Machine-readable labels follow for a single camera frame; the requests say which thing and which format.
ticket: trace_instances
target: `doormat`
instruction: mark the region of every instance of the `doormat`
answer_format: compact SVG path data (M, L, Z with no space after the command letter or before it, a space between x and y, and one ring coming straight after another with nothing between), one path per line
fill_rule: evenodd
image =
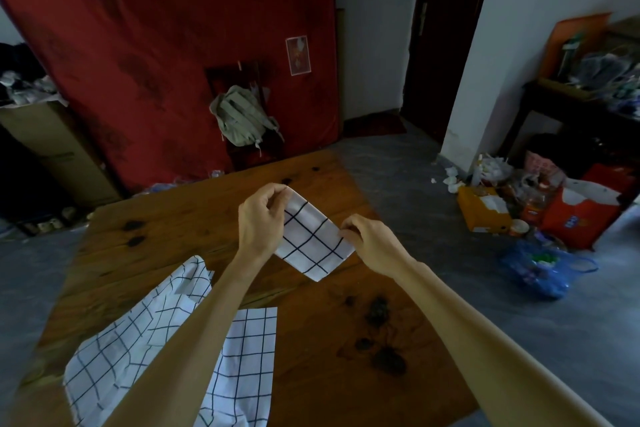
M396 133L406 133L402 120L398 115L382 112L346 120L342 137L349 139L351 137L372 137Z

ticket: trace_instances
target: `left hand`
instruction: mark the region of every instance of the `left hand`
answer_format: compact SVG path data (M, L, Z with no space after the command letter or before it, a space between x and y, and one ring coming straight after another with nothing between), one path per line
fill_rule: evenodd
M284 233L284 208L293 191L284 184L262 186L238 208L238 254L260 266L276 251Z

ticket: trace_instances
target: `cloth napkin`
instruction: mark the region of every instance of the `cloth napkin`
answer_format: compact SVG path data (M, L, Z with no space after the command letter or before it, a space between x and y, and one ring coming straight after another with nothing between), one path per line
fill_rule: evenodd
M191 257L136 306L84 341L64 387L77 426L100 427L169 338L211 291ZM264 427L271 406L277 308L239 310L229 328L195 426Z
M284 236L276 255L318 282L353 253L338 227L297 192L285 209Z

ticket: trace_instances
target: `red curtain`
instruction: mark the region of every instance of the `red curtain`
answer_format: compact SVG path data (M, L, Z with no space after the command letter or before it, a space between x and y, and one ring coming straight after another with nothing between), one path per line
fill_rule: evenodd
M285 154L337 139L334 0L3 0L133 191L230 170L204 67L258 60ZM307 35L291 76L285 39Z

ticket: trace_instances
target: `door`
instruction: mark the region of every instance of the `door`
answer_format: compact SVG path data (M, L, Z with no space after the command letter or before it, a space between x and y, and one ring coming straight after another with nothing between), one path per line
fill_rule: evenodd
M401 115L442 143L483 0L416 0Z

